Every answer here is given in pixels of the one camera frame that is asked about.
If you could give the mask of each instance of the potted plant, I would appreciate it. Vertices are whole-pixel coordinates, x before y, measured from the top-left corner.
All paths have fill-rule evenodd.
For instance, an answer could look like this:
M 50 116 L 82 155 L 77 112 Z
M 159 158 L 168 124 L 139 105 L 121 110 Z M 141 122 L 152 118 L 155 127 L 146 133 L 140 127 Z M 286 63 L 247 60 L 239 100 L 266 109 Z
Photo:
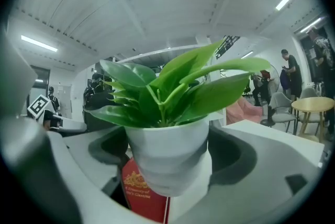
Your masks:
M 250 72 L 270 67 L 260 58 L 205 66 L 221 44 L 218 41 L 174 58 L 159 77 L 143 65 L 100 61 L 115 80 L 105 83 L 118 89 L 111 95 L 121 106 L 88 112 L 125 127 L 139 171 L 158 194 L 178 196 L 190 186 L 199 173 L 201 149 L 207 148 L 208 114 L 234 103 Z M 212 71 L 229 69 L 246 73 L 188 86 Z

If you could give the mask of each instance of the white desk surface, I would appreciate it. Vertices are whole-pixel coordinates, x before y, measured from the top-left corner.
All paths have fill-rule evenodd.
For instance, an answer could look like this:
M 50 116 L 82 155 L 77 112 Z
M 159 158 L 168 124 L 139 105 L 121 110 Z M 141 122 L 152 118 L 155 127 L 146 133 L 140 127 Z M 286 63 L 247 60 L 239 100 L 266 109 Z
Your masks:
M 108 134 L 112 128 L 63 138 L 69 152 L 83 173 L 99 188 L 103 187 L 117 174 L 115 165 L 100 163 L 88 152 L 88 145 Z
M 318 166 L 323 153 L 323 148 L 325 146 L 322 143 L 294 136 L 292 134 L 263 126 L 261 124 L 256 124 L 255 122 L 248 120 L 243 120 L 236 122 L 235 124 L 227 125 L 224 127 L 224 129 L 226 128 L 247 132 L 255 136 L 269 138 L 285 143 L 294 148 L 315 166 Z
M 210 121 L 214 121 L 214 120 L 222 119 L 224 115 L 222 114 L 222 112 L 216 111 L 214 113 L 209 114 L 208 117 Z
M 246 134 L 248 136 L 255 135 L 288 144 L 315 166 L 317 166 L 320 161 L 324 147 L 321 143 L 284 133 L 248 120 L 225 126 L 224 129 L 226 128 L 247 132 L 249 133 Z M 116 171 L 114 166 L 102 164 L 93 159 L 88 152 L 88 145 L 93 140 L 104 136 L 108 132 L 109 129 L 64 138 L 65 144 L 70 147 L 69 152 L 73 156 L 75 162 L 81 168 L 83 173 L 99 189 L 102 189 L 105 186 Z M 209 177 L 212 173 L 211 157 L 208 151 L 205 153 L 202 162 L 200 177 L 196 179 L 182 196 L 171 198 L 169 222 L 176 220 L 178 217 L 186 213 L 206 195 Z
M 255 135 L 288 144 L 315 166 L 320 161 L 324 147 L 321 143 L 284 133 L 248 120 L 225 126 L 223 129 L 239 130 L 246 132 L 246 136 Z M 194 184 L 182 196 L 171 198 L 169 222 L 182 216 L 206 195 L 209 178 L 212 173 L 211 157 L 208 151 L 202 162 L 202 170 Z
M 74 161 L 61 135 L 49 131 L 48 137 L 59 172 L 78 205 L 83 224 L 156 223 L 131 212 L 105 195 L 92 180 L 90 181 L 83 167 Z

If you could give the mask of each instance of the pink sofa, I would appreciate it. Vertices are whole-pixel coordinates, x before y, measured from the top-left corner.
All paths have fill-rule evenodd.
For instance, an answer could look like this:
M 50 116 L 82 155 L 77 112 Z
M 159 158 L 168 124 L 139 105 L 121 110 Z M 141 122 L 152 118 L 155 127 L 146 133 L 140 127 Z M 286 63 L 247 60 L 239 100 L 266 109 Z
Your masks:
M 228 125 L 242 120 L 259 124 L 262 117 L 262 107 L 253 106 L 244 97 L 240 97 L 234 104 L 226 108 L 226 113 Z

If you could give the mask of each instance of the green leaf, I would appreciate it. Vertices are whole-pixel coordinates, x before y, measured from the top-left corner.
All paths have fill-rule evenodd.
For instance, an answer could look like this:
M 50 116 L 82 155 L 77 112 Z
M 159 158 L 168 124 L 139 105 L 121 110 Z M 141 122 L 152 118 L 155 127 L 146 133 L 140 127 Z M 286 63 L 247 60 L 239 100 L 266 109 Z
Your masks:
M 180 83 L 190 83 L 193 80 L 217 70 L 242 70 L 247 72 L 257 72 L 270 68 L 269 61 L 261 58 L 232 59 L 223 63 L 206 67 L 182 78 Z
M 118 82 L 107 82 L 107 81 L 103 81 L 104 84 L 107 84 L 113 88 L 116 88 L 118 90 L 125 90 L 125 88 Z
M 165 101 L 168 96 L 180 85 L 179 81 L 190 73 L 195 61 L 196 57 L 193 57 L 175 69 L 165 73 L 163 76 L 159 76 L 150 83 L 150 86 L 154 86 L 159 89 L 162 102 Z
M 189 107 L 178 122 L 208 115 L 233 104 L 242 95 L 249 76 L 250 73 L 243 73 L 196 86 L 188 97 Z
M 170 110 L 169 118 L 170 120 L 175 120 L 180 117 L 184 111 L 186 111 L 191 105 L 191 94 L 201 87 L 204 83 L 198 84 L 190 89 L 188 89 L 183 96 L 180 98 L 177 104 Z
M 100 60 L 101 67 L 115 80 L 130 86 L 144 87 L 156 79 L 155 72 L 143 65 Z
M 94 117 L 112 122 L 113 124 L 129 127 L 149 127 L 145 118 L 139 111 L 132 107 L 125 106 L 105 106 L 97 110 L 85 110 Z
M 169 95 L 180 85 L 179 81 L 181 78 L 185 77 L 191 70 L 196 57 L 182 63 L 179 67 L 165 73 L 163 76 L 159 76 L 153 80 L 149 86 L 157 96 L 157 90 L 160 91 L 161 101 L 164 102 Z M 173 106 L 178 102 L 178 99 L 186 91 L 186 87 L 181 87 L 180 92 L 171 98 L 166 105 L 167 112 L 170 112 Z M 161 112 L 152 95 L 149 93 L 148 89 L 144 88 L 140 94 L 139 98 L 140 109 L 144 115 L 146 115 L 152 121 L 159 121 L 161 119 Z
M 114 101 L 115 103 L 118 103 L 118 104 L 132 106 L 136 109 L 140 108 L 137 101 L 133 101 L 133 100 L 126 99 L 126 98 L 114 98 L 114 99 L 111 99 L 111 101 Z
M 177 122 L 176 125 L 178 125 L 178 126 L 182 126 L 182 125 L 190 124 L 191 122 L 195 122 L 195 121 L 199 121 L 199 120 L 201 120 L 201 119 L 204 119 L 206 116 L 207 116 L 207 115 L 200 116 L 200 117 L 196 117 L 196 118 L 193 118 L 193 119 L 188 120 L 188 121 Z
M 117 97 L 124 97 L 130 100 L 134 100 L 137 101 L 139 99 L 139 95 L 136 92 L 132 92 L 129 90 L 122 90 L 122 91 L 118 91 L 118 92 L 112 92 L 109 93 L 112 96 L 117 96 Z
M 171 70 L 177 70 L 183 63 L 188 62 L 193 58 L 195 58 L 195 61 L 191 67 L 191 72 L 201 69 L 223 42 L 224 40 L 220 40 L 208 46 L 203 46 L 179 55 L 164 66 L 159 76 L 163 76 Z
M 157 93 L 157 87 L 149 86 L 152 90 Z M 141 112 L 151 121 L 158 122 L 161 119 L 161 112 L 157 103 L 153 100 L 151 94 L 149 93 L 148 89 L 143 88 L 140 98 L 139 98 L 139 105 Z

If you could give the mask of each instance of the book cover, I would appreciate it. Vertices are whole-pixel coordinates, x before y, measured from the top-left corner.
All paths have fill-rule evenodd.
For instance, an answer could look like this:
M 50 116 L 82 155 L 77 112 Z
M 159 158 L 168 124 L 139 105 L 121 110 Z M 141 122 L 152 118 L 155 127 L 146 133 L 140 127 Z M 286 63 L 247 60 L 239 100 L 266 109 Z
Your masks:
M 133 212 L 160 223 L 168 222 L 170 198 L 148 187 L 133 158 L 122 169 L 122 179 Z

